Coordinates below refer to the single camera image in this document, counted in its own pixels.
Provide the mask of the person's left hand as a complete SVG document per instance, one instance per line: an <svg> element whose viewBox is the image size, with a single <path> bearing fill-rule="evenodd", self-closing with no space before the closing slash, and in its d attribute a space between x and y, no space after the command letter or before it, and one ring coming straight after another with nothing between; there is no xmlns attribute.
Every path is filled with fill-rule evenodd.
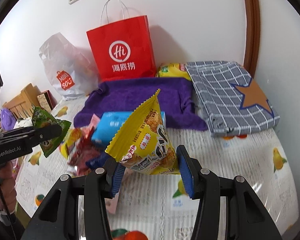
<svg viewBox="0 0 300 240"><path fill-rule="evenodd" d="M8 161L5 166L0 169L1 191L6 206L10 213L15 210L17 203L17 192L15 190L15 179L12 177L13 164Z"/></svg>

